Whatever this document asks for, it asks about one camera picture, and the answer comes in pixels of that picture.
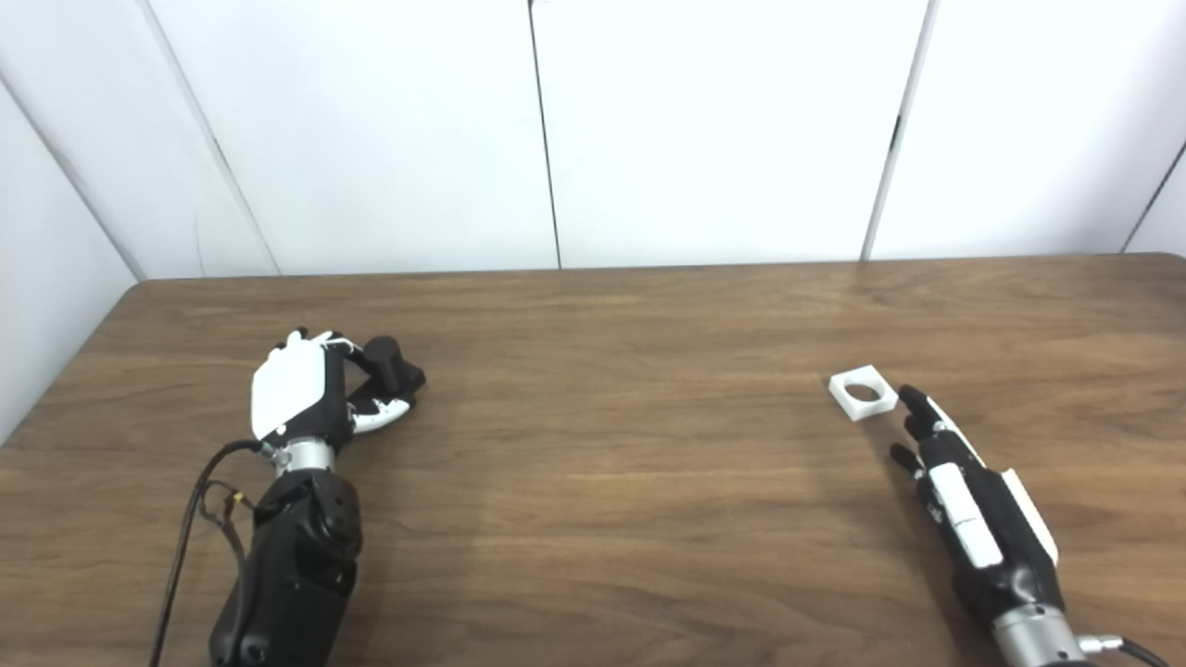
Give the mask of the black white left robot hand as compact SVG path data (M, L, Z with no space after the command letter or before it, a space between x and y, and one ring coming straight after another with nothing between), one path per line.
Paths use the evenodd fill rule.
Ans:
M356 345L338 331L300 328L275 347L251 380L251 432L270 447L318 438L340 450L353 436L398 421L416 404L426 371L398 341Z

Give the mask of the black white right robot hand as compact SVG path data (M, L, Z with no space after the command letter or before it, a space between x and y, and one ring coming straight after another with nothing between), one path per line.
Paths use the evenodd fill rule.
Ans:
M1034 509L1018 497L1013 472L987 466L940 406L914 385L898 396L916 447L895 443L890 455L916 481L916 496L940 532L954 563L954 593L975 625L1024 606L1065 611L1056 557L1039 536Z

